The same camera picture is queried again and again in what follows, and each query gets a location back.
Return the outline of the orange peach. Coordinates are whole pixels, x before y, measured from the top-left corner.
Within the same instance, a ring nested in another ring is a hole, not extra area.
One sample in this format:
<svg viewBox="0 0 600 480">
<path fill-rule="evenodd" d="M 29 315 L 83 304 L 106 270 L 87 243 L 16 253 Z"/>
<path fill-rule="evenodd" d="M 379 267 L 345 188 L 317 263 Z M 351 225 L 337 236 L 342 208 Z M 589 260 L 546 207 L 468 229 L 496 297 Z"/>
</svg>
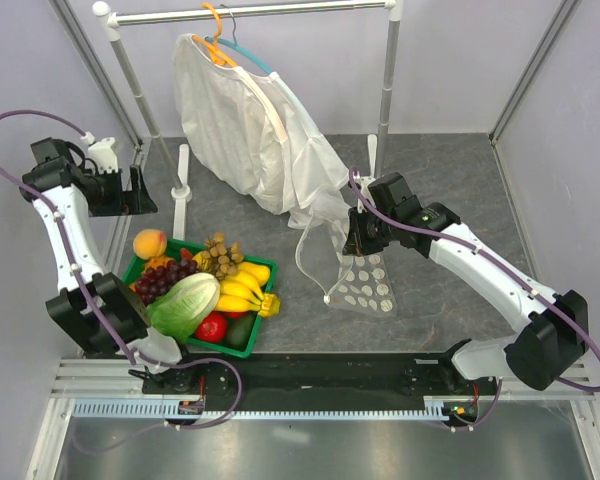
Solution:
<svg viewBox="0 0 600 480">
<path fill-rule="evenodd" d="M 157 229 L 144 229 L 133 239 L 133 252 L 143 260 L 162 256 L 167 247 L 167 235 Z"/>
</svg>

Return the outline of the clear dotted zip top bag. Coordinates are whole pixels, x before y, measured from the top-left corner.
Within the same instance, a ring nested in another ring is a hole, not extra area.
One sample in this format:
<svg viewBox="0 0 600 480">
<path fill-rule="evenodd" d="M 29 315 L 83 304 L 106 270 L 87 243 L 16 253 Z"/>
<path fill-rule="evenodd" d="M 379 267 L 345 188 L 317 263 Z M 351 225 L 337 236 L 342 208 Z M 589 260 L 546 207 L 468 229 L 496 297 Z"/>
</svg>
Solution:
<svg viewBox="0 0 600 480">
<path fill-rule="evenodd" d="M 378 318 L 395 316 L 398 304 L 383 257 L 345 255 L 347 233 L 346 217 L 313 213 L 296 247 L 299 270 L 321 289 L 330 308 Z"/>
</svg>

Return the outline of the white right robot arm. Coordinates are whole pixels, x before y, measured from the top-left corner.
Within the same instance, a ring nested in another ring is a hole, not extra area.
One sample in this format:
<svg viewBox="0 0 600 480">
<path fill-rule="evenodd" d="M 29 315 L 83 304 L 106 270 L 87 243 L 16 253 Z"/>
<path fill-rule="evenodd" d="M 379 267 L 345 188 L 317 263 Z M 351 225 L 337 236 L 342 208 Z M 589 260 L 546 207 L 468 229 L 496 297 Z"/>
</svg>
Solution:
<svg viewBox="0 0 600 480">
<path fill-rule="evenodd" d="M 402 175 L 374 180 L 352 169 L 349 176 L 358 204 L 349 210 L 345 255 L 371 256 L 393 242 L 413 249 L 463 280 L 512 330 L 506 337 L 451 347 L 449 362 L 437 371 L 445 391 L 461 393 L 476 379 L 508 375 L 543 391 L 586 353 L 588 305 L 579 293 L 559 294 L 516 269 L 448 207 L 422 205 Z"/>
</svg>

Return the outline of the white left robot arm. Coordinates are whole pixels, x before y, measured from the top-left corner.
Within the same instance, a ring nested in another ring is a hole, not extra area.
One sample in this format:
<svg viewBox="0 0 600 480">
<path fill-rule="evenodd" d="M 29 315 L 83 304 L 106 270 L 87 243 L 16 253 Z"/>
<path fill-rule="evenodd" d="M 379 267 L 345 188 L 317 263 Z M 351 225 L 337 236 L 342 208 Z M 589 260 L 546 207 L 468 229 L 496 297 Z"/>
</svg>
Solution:
<svg viewBox="0 0 600 480">
<path fill-rule="evenodd" d="M 130 168 L 125 188 L 115 139 L 83 138 L 86 148 L 46 138 L 32 144 L 35 167 L 22 177 L 21 195 L 43 221 L 57 269 L 51 319 L 88 355 L 125 355 L 188 393 L 199 369 L 182 359 L 175 339 L 158 332 L 140 297 L 109 271 L 96 246 L 91 219 L 154 213 L 141 169 Z"/>
</svg>

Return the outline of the silver clothes rack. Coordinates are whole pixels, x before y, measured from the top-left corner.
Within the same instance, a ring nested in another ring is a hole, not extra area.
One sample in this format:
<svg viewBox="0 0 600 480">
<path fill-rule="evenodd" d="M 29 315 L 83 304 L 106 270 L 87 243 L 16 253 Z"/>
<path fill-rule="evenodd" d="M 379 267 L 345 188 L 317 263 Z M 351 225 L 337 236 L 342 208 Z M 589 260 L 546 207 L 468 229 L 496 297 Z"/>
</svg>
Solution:
<svg viewBox="0 0 600 480">
<path fill-rule="evenodd" d="M 368 136 L 369 169 L 372 174 L 379 174 L 384 165 L 388 142 L 393 78 L 403 6 L 404 3 L 402 1 L 287 1 L 284 3 L 221 7 L 217 12 L 221 18 L 241 18 L 373 8 L 383 8 L 387 10 L 388 34 L 378 128 L 375 134 L 370 134 Z M 125 50 L 119 29 L 122 26 L 207 20 L 213 17 L 212 12 L 208 9 L 201 8 L 173 12 L 119 14 L 114 12 L 105 1 L 94 2 L 92 5 L 92 12 L 105 32 L 144 124 L 149 131 L 150 137 L 159 148 L 160 158 L 168 167 L 168 171 L 174 184 L 174 189 L 172 191 L 172 198 L 175 202 L 173 236 L 182 239 L 186 229 L 187 203 L 191 200 L 191 191 L 186 180 L 188 157 L 182 155 L 178 160 L 173 160 L 170 156 L 159 126 L 151 112 L 146 95 L 142 90 L 138 77 Z"/>
</svg>

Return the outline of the orange fruit in basket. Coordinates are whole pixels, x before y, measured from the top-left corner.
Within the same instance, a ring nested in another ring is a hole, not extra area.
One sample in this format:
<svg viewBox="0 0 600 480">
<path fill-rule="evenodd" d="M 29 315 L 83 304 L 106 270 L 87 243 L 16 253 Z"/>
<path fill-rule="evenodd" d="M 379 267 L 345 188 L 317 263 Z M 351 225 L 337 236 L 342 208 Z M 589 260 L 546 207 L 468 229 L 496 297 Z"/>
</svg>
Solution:
<svg viewBox="0 0 600 480">
<path fill-rule="evenodd" d="M 158 270 L 159 268 L 169 269 L 177 261 L 169 256 L 160 255 L 157 257 L 150 258 L 146 261 L 143 271 L 146 272 L 148 269 Z"/>
</svg>

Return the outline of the purple grape bunch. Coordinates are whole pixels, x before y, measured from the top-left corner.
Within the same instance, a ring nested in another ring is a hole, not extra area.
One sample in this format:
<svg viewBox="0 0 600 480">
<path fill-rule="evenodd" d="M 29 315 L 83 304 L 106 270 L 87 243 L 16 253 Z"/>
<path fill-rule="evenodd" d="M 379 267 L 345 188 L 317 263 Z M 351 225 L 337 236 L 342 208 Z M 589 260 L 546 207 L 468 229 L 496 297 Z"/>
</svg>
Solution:
<svg viewBox="0 0 600 480">
<path fill-rule="evenodd" d="M 166 295 L 177 282 L 198 272 L 198 262 L 193 258 L 182 258 L 169 269 L 142 270 L 140 276 L 132 282 L 131 290 L 139 295 L 148 306 Z"/>
</svg>

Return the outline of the brown longan bunch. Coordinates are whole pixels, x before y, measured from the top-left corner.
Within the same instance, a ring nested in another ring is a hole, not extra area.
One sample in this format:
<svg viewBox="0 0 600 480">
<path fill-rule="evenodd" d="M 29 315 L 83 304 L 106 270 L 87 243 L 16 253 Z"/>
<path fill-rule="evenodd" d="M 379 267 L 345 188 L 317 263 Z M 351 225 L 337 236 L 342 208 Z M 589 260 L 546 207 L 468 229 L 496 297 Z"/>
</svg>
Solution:
<svg viewBox="0 0 600 480">
<path fill-rule="evenodd" d="M 239 243 L 227 244 L 225 240 L 224 233 L 216 232 L 205 239 L 204 249 L 197 255 L 199 269 L 217 280 L 236 274 L 245 259 Z"/>
</svg>

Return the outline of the green lettuce head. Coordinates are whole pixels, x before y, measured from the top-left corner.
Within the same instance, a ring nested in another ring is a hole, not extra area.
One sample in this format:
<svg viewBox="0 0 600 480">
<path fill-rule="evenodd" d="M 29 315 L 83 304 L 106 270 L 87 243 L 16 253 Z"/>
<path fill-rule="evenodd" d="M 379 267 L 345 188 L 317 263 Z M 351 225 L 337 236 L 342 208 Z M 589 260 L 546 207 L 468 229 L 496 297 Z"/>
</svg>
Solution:
<svg viewBox="0 0 600 480">
<path fill-rule="evenodd" d="M 151 326 L 179 343 L 186 343 L 215 308 L 219 296 L 220 284 L 213 275 L 187 276 L 147 307 Z"/>
</svg>

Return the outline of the green plastic basket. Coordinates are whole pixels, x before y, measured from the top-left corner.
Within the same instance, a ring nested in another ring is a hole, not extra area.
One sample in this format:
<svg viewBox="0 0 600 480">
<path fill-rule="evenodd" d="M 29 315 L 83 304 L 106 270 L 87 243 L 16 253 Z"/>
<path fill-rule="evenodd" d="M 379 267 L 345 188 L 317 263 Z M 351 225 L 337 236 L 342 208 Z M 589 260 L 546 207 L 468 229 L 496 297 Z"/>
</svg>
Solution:
<svg viewBox="0 0 600 480">
<path fill-rule="evenodd" d="M 274 261 L 245 256 L 216 235 L 203 245 L 172 238 L 134 250 L 124 282 L 155 328 L 182 345 L 246 358 L 261 320 L 279 312 Z"/>
</svg>

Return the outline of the red tomato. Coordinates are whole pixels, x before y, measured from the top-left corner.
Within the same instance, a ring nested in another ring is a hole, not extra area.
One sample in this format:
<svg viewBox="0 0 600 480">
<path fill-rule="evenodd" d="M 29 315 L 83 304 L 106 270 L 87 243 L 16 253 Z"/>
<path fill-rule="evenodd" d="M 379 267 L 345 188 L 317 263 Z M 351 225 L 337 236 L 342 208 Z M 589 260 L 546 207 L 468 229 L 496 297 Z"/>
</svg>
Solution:
<svg viewBox="0 0 600 480">
<path fill-rule="evenodd" d="M 194 337 L 197 340 L 218 344 L 221 343 L 228 330 L 228 320 L 219 312 L 211 312 L 196 328 Z"/>
</svg>

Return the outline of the dark green avocado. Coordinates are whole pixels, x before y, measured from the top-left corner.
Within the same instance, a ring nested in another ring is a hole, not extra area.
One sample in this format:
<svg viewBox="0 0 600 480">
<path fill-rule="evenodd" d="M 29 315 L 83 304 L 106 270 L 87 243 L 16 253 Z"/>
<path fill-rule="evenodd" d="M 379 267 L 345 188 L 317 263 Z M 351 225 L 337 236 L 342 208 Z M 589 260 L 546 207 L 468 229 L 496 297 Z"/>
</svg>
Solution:
<svg viewBox="0 0 600 480">
<path fill-rule="evenodd" d="M 255 313 L 250 313 L 231 320 L 224 338 L 225 345 L 233 350 L 243 351 L 249 343 L 256 318 Z"/>
</svg>

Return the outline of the orange clothes hanger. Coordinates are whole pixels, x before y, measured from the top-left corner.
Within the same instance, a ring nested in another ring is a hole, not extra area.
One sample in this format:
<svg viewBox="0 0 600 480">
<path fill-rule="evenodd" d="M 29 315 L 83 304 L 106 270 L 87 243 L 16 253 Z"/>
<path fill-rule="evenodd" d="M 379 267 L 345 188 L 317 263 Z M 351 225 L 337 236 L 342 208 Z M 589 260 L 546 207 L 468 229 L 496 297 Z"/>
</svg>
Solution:
<svg viewBox="0 0 600 480">
<path fill-rule="evenodd" d="M 220 15 L 209 2 L 203 2 L 202 7 L 212 14 L 212 17 L 216 23 L 216 31 L 211 40 L 206 40 L 205 38 L 196 34 L 191 35 L 191 40 L 207 49 L 208 56 L 213 64 L 221 67 L 236 68 L 237 63 L 230 56 L 228 56 L 219 45 L 219 38 L 223 32 L 223 23 Z"/>
</svg>

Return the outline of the teal clothes hanger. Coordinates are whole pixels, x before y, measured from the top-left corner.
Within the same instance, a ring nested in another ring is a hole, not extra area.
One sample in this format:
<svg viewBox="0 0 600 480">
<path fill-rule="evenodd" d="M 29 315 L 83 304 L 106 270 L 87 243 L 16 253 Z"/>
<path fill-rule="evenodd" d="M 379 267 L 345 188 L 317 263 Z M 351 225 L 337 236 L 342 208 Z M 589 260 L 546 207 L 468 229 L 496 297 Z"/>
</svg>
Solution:
<svg viewBox="0 0 600 480">
<path fill-rule="evenodd" d="M 275 70 L 272 69 L 266 62 L 262 61 L 255 54 L 253 54 L 249 50 L 245 49 L 244 47 L 238 45 L 237 43 L 226 40 L 224 38 L 219 38 L 218 43 L 220 45 L 228 47 L 228 48 L 234 50 L 235 52 L 241 54 L 243 57 L 248 59 L 251 63 L 253 63 L 257 67 L 259 67 L 266 75 L 270 75 L 275 72 Z"/>
</svg>

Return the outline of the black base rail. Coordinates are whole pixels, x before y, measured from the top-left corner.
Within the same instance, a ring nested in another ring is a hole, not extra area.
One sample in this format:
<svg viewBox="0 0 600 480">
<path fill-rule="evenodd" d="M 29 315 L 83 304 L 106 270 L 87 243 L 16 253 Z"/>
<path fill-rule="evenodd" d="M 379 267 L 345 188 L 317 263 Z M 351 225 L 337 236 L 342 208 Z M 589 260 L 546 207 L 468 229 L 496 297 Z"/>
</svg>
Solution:
<svg viewBox="0 0 600 480">
<path fill-rule="evenodd" d="M 200 393 L 206 406 L 238 411 L 411 410 L 428 397 L 470 402 L 496 392 L 493 375 L 466 380 L 443 354 L 263 353 L 141 374 L 142 391 L 157 395 Z"/>
</svg>

